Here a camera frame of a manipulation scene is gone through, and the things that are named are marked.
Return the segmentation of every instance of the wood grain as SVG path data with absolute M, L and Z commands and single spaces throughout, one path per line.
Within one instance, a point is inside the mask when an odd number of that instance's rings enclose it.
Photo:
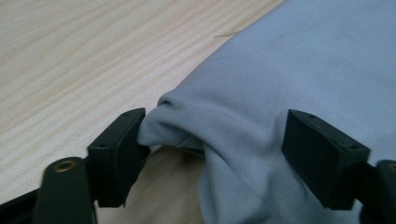
M 150 111 L 228 34 L 280 2 L 0 1 L 0 203 L 39 187 L 51 162 L 85 157 L 120 113 Z M 128 206 L 99 209 L 100 223 L 201 223 L 203 163 L 154 153 Z

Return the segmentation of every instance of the brass insert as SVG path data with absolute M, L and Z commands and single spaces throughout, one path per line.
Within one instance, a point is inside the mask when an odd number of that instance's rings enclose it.
M 75 167 L 76 165 L 77 163 L 75 161 L 63 161 L 56 164 L 53 170 L 56 173 L 61 173 L 73 169 L 73 167 Z

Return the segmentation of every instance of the black plastic jaw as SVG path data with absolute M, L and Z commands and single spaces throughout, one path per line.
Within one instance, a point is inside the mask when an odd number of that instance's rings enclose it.
M 89 146 L 87 168 L 92 175 L 93 198 L 100 207 L 120 207 L 142 170 L 149 148 L 137 144 L 145 117 L 139 108 L 121 114 Z
M 297 110 L 289 111 L 282 151 L 324 207 L 350 210 L 358 199 L 361 223 L 396 223 L 396 161 L 371 166 L 368 147 Z

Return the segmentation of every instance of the light blue cloth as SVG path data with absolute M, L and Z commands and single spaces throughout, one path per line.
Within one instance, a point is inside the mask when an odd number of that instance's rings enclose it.
M 143 120 L 142 145 L 205 151 L 206 223 L 359 223 L 324 209 L 281 152 L 288 109 L 396 160 L 396 1 L 288 1 L 229 40 Z

